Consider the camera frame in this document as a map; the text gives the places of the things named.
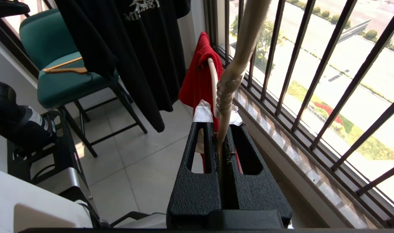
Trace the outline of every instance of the red towel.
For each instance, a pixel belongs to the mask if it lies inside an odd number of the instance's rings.
[[[213,59],[217,71],[217,78],[220,80],[222,74],[221,59],[211,47],[208,35],[203,31],[198,39],[191,65],[188,68],[187,75],[185,75],[178,97],[183,104],[193,108],[193,115],[200,100],[204,99],[208,102],[211,105],[211,113],[213,114],[214,131],[217,132],[219,130],[219,120],[214,117],[213,110],[215,106],[213,106],[213,91],[211,87],[210,68],[208,67],[207,61],[208,58]],[[201,154],[201,158],[204,164],[204,154]],[[239,171],[242,173],[237,152],[236,159]]]

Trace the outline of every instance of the chair backrest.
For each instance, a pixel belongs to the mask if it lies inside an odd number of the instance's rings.
[[[56,59],[77,52],[77,47],[57,9],[37,13],[20,25],[21,42],[41,70]]]

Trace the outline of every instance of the green chair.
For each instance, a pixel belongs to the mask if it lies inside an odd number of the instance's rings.
[[[94,157],[97,157],[97,154],[92,146],[96,143],[137,125],[141,127],[145,134],[147,133],[144,125],[130,105],[132,99],[118,82],[119,76],[117,72],[115,72],[111,79],[107,79],[93,72],[80,74],[76,72],[49,73],[48,71],[44,71],[56,65],[81,58],[65,22],[57,9],[50,9],[26,18],[20,25],[19,34],[28,56],[40,69],[37,88],[38,101],[47,109],[59,109],[65,116],[70,127]],[[62,66],[61,69],[80,67],[84,67],[83,59],[69,62],[69,64]],[[112,89],[117,97],[88,109],[82,108],[78,99],[107,87]],[[84,135],[84,121],[90,121],[86,112],[116,99],[119,99],[129,114],[132,115],[135,123],[90,143]],[[77,126],[74,119],[64,107],[65,104],[70,102],[74,102],[80,111],[81,128]]]

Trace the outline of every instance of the window sill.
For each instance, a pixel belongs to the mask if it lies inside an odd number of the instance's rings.
[[[239,88],[234,104],[253,139],[329,227],[378,228],[375,220],[269,113]]]

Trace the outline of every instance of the white tile floor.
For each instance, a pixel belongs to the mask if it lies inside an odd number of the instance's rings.
[[[135,104],[133,108],[148,134],[133,127],[98,143],[93,146],[98,158],[93,158],[73,134],[99,216],[110,223],[130,211],[166,212],[192,122],[192,109],[177,101],[173,112],[161,111],[165,130],[157,133]],[[88,115],[92,121],[85,124],[85,130],[90,141],[134,123],[118,101]],[[203,171],[198,154],[194,156],[192,170]],[[314,227],[303,224],[299,218],[294,217],[293,221],[294,227]]]

